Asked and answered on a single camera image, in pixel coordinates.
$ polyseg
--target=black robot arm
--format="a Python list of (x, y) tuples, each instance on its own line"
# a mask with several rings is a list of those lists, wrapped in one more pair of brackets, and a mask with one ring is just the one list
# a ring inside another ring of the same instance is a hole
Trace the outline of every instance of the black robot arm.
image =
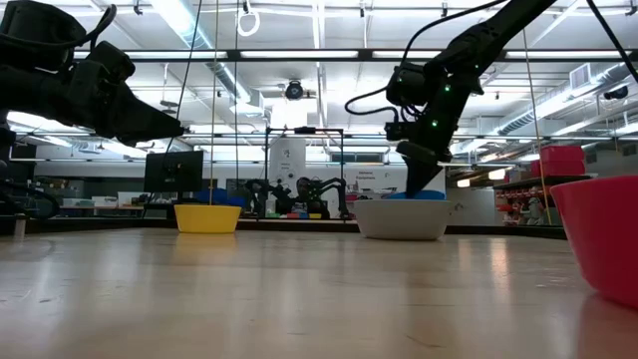
[(518, 32), (555, 0), (511, 0), (493, 17), (465, 30), (448, 48), (421, 67), (403, 62), (386, 90), (388, 101), (416, 113), (413, 123), (389, 123), (388, 140), (408, 165), (408, 196), (414, 196), (452, 159), (453, 133), (470, 94), (482, 95), (479, 77), (501, 56)]
[[(116, 14), (112, 5), (87, 33), (73, 16), (55, 6), (27, 0), (7, 3), (0, 23), (0, 180), (8, 175), (9, 153), (16, 140), (7, 124), (9, 111), (91, 129), (127, 146), (183, 135), (177, 119), (140, 101), (127, 86), (126, 79), (136, 70), (129, 56), (108, 42), (96, 46)], [(75, 48), (86, 43), (91, 45), (88, 57), (75, 61)], [(0, 184), (0, 191), (9, 186)], [(32, 193), (13, 184), (10, 189)], [(34, 218), (58, 212), (53, 202), (48, 213), (29, 212), (8, 194), (0, 194), (0, 210), (8, 207)]]
[(336, 189), (339, 196), (339, 214), (341, 218), (349, 218), (350, 212), (346, 205), (346, 181), (344, 179), (327, 179), (322, 182), (313, 182), (311, 184), (310, 193), (321, 198), (321, 194), (330, 189)]

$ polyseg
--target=white bowl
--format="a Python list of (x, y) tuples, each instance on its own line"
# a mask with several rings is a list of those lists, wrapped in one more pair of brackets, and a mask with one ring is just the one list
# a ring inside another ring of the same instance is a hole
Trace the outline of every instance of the white bowl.
[(357, 200), (359, 230), (377, 239), (436, 240), (446, 232), (452, 215), (447, 200)]

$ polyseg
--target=computer monitor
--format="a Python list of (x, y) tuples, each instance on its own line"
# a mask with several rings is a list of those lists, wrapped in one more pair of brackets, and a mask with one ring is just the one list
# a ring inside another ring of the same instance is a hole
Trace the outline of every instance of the computer monitor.
[(202, 171), (203, 151), (147, 155), (144, 191), (199, 191)]

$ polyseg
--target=box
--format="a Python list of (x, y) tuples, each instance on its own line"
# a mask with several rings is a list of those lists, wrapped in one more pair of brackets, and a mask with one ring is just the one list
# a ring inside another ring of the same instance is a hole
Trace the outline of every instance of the box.
[(585, 161), (581, 146), (545, 146), (540, 149), (540, 156), (545, 163)]
[[(540, 161), (531, 163), (531, 173), (535, 178), (540, 177)], [(543, 162), (543, 174), (549, 176), (583, 176), (585, 175), (585, 163), (573, 162)]]

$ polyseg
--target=security camera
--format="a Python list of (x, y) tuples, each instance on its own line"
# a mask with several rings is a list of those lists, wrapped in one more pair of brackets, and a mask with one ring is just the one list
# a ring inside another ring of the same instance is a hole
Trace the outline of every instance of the security camera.
[(301, 81), (291, 80), (286, 88), (286, 99), (299, 100), (303, 97), (303, 88), (301, 87)]

